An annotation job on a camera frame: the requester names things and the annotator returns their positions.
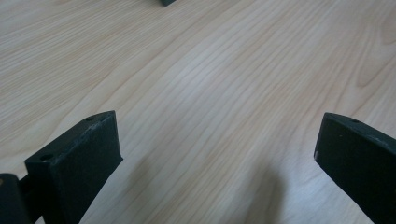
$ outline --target screw hole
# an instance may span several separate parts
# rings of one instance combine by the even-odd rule
[[[40,157],[40,160],[41,161],[49,161],[51,158],[53,157],[53,155],[45,155],[45,156],[42,156],[42,157]]]

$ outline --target black object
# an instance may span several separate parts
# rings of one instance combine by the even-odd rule
[[[21,181],[0,175],[0,223],[79,223],[121,161],[115,112],[82,120],[28,158]]]
[[[176,0],[161,0],[161,3],[163,3],[163,5],[165,7],[171,5],[173,2],[175,2]]]
[[[315,161],[374,223],[396,223],[396,140],[326,113]]]

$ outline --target wooden table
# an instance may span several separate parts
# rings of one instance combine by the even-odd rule
[[[0,2],[1,173],[113,109],[81,223],[370,223],[313,152],[326,111],[396,136],[396,1]]]

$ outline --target wood grain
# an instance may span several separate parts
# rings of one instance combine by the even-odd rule
[[[315,164],[324,112],[396,137],[394,0],[0,1],[0,172],[116,110],[81,223],[370,223]]]

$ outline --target wooden surface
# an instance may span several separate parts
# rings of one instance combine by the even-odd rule
[[[116,110],[81,223],[370,223],[315,164],[326,111],[396,137],[394,0],[0,1],[0,172]]]

